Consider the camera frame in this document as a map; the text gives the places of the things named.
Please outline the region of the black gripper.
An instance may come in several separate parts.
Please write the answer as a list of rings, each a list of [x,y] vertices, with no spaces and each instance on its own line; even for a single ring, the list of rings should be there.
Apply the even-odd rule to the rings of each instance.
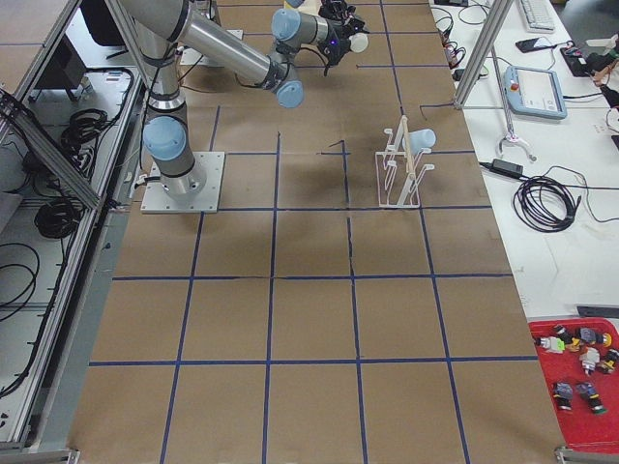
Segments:
[[[366,23],[357,14],[356,7],[345,0],[321,0],[318,15],[337,23],[348,32],[366,31]]]
[[[328,21],[327,36],[322,40],[322,55],[326,60],[325,73],[351,50],[350,37],[355,33],[356,27],[350,22]]]

